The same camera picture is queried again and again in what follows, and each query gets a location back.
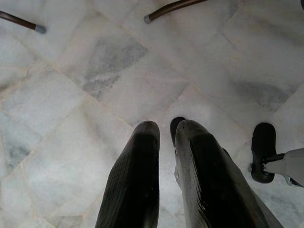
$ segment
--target marble floor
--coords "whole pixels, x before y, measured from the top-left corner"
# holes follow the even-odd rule
[[[160,228],[185,228],[169,134],[205,126],[286,228],[304,228],[304,189],[254,182],[252,131],[304,147],[299,0],[210,0],[146,25],[168,0],[0,0],[47,27],[0,20],[0,228],[94,228],[109,171],[134,127],[161,131]]]

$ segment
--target metal rod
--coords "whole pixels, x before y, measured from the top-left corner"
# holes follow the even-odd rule
[[[2,12],[2,11],[0,11],[0,18],[2,18],[4,20],[8,20],[13,23],[16,23],[18,25],[24,26],[26,28],[35,30],[36,32],[39,32],[41,34],[44,34],[46,32],[46,28],[41,25],[33,24],[29,21],[26,21],[24,19],[18,18],[16,16],[13,16],[11,14],[8,14],[8,13]]]
[[[170,3],[168,5],[165,5],[163,7],[161,7],[160,9],[156,10],[155,12],[148,14],[144,17],[144,21],[149,24],[151,23],[153,20],[159,18],[160,16],[172,12],[174,10],[178,10],[187,6],[191,6],[203,1],[207,1],[207,0],[180,0],[180,1],[176,1],[173,3]]]

